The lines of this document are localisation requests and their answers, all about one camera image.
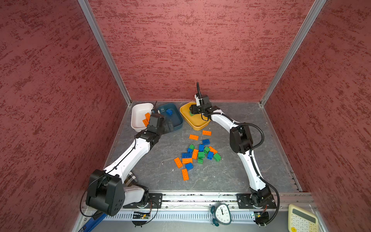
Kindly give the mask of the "orange lego brick studs up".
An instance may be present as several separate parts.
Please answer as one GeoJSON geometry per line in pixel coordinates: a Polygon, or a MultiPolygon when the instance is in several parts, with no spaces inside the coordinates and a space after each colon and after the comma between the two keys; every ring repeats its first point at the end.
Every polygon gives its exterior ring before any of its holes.
{"type": "Polygon", "coordinates": [[[146,116],[147,121],[149,121],[151,114],[150,113],[146,113],[145,116],[146,116]]]}

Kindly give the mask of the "orange lego brick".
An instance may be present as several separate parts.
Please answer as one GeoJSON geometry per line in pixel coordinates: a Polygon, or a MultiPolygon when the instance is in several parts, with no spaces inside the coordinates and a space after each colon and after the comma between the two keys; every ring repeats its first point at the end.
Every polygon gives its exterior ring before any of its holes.
{"type": "Polygon", "coordinates": [[[149,121],[147,119],[143,120],[144,125],[147,127],[149,125],[149,121]]]}
{"type": "Polygon", "coordinates": [[[189,136],[189,139],[191,139],[191,140],[199,140],[199,136],[197,136],[197,135],[190,135],[189,136]]]}

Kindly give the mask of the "blue lego brick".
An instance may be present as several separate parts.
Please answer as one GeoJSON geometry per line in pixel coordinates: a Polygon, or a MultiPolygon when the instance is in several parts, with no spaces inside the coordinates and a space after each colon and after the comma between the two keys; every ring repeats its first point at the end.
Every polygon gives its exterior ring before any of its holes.
{"type": "Polygon", "coordinates": [[[166,113],[171,116],[173,114],[173,111],[172,111],[172,109],[167,109],[166,113]]]}

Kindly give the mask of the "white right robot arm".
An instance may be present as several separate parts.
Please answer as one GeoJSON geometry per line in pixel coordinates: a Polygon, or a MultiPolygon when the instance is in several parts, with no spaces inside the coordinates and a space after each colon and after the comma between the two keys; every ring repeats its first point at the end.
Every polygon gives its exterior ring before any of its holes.
{"type": "Polygon", "coordinates": [[[248,176],[251,190],[251,204],[255,208],[265,207],[269,203],[272,194],[267,181],[261,176],[254,155],[254,149],[264,142],[264,133],[259,127],[251,123],[242,123],[233,120],[224,114],[219,107],[213,106],[207,95],[197,93],[195,100],[196,103],[190,106],[192,114],[200,114],[202,119],[208,118],[229,132],[230,147],[240,157],[248,176]],[[260,132],[261,141],[257,145],[253,145],[250,127],[254,127],[260,132]]]}

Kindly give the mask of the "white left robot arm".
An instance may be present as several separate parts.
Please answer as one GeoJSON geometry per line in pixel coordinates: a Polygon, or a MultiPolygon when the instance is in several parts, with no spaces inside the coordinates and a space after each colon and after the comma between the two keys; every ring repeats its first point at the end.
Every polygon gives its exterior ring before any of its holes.
{"type": "Polygon", "coordinates": [[[96,169],[89,177],[86,205],[109,216],[116,215],[124,206],[149,202],[148,189],[141,185],[126,186],[125,180],[138,161],[147,154],[166,133],[166,119],[153,113],[145,130],[137,133],[129,148],[104,170],[96,169]]]}

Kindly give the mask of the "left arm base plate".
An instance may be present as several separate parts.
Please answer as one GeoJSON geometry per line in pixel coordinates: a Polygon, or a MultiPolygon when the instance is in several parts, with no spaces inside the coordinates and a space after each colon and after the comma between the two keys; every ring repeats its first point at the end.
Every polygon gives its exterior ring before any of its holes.
{"type": "Polygon", "coordinates": [[[123,206],[124,209],[160,209],[162,205],[162,193],[145,193],[142,201],[123,206]]]}

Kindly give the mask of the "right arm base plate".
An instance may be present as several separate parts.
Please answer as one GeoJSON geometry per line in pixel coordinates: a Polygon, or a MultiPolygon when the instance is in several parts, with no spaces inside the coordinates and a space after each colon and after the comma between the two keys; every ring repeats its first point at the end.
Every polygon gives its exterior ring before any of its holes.
{"type": "Polygon", "coordinates": [[[276,203],[271,193],[238,193],[237,204],[240,209],[276,209],[276,203]]]}

